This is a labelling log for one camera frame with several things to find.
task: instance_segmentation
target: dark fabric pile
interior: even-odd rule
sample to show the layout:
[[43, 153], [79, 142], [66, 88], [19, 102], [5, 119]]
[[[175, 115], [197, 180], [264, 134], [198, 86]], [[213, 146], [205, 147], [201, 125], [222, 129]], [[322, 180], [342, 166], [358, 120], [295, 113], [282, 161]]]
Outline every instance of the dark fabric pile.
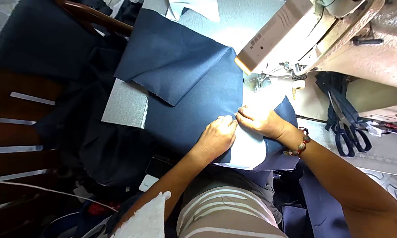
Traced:
[[67, 85], [35, 124], [44, 149], [107, 186], [139, 184], [156, 146], [144, 130], [101, 122], [126, 44], [86, 31], [53, 0], [21, 0], [0, 34], [0, 68]]

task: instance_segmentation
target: red string bracelet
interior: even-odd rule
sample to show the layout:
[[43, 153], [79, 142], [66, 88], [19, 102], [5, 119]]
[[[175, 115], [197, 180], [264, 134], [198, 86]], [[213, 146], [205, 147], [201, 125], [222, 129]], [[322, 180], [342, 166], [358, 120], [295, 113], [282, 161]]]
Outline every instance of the red string bracelet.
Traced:
[[303, 142], [298, 146], [298, 150], [294, 150], [294, 151], [291, 151], [290, 149], [284, 150], [284, 154], [289, 156], [298, 156], [306, 149], [306, 143], [310, 142], [310, 137], [308, 136], [308, 130], [304, 127], [299, 127], [299, 129], [302, 130], [304, 133]]

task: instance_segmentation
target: cord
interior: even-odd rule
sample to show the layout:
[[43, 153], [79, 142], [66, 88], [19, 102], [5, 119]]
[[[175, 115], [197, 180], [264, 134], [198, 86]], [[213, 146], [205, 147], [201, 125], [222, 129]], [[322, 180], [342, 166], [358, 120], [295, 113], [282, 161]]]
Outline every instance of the cord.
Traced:
[[115, 208], [112, 208], [112, 207], [110, 207], [110, 206], [107, 206], [107, 205], [105, 205], [105, 204], [103, 204], [103, 203], [99, 203], [99, 202], [96, 202], [96, 201], [94, 201], [94, 200], [91, 200], [90, 198], [85, 198], [85, 197], [77, 196], [77, 195], [70, 194], [70, 193], [59, 192], [59, 191], [55, 191], [55, 190], [52, 190], [52, 189], [47, 189], [47, 188], [43, 188], [43, 187], [39, 187], [39, 186], [34, 186], [34, 185], [29, 185], [29, 184], [25, 184], [25, 183], [5, 182], [5, 181], [0, 181], [0, 183], [2, 183], [2, 184], [10, 184], [10, 185], [19, 185], [19, 186], [25, 186], [25, 187], [30, 187], [30, 188], [37, 188], [37, 189], [41, 189], [41, 190], [48, 191], [48, 192], [55, 192], [55, 193], [60, 193], [60, 194], [69, 195], [69, 196], [72, 196], [72, 197], [82, 198], [82, 199], [85, 199], [85, 200], [89, 200], [90, 202], [97, 203], [97, 204], [99, 204], [99, 205], [101, 205], [101, 206], [103, 206], [103, 207], [109, 208], [109, 209], [111, 209], [111, 210], [113, 210], [113, 211], [115, 211], [115, 212], [118, 212]]

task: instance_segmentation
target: chair backrest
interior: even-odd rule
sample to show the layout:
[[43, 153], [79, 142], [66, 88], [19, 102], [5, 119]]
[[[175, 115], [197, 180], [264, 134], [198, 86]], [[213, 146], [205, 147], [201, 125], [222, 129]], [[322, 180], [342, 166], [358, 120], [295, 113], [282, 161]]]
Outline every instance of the chair backrest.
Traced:
[[[0, 181], [46, 188], [56, 186], [52, 173], [59, 166], [56, 150], [40, 151], [35, 129], [54, 108], [63, 86], [40, 76], [0, 69]], [[0, 237], [29, 237], [53, 214], [58, 199], [35, 188], [0, 184]]]
[[78, 22], [92, 33], [97, 33], [91, 23], [101, 25], [107, 30], [130, 36], [133, 27], [120, 22], [110, 16], [103, 14], [89, 6], [80, 3], [74, 3], [66, 0], [55, 0], [55, 2], [71, 14]]

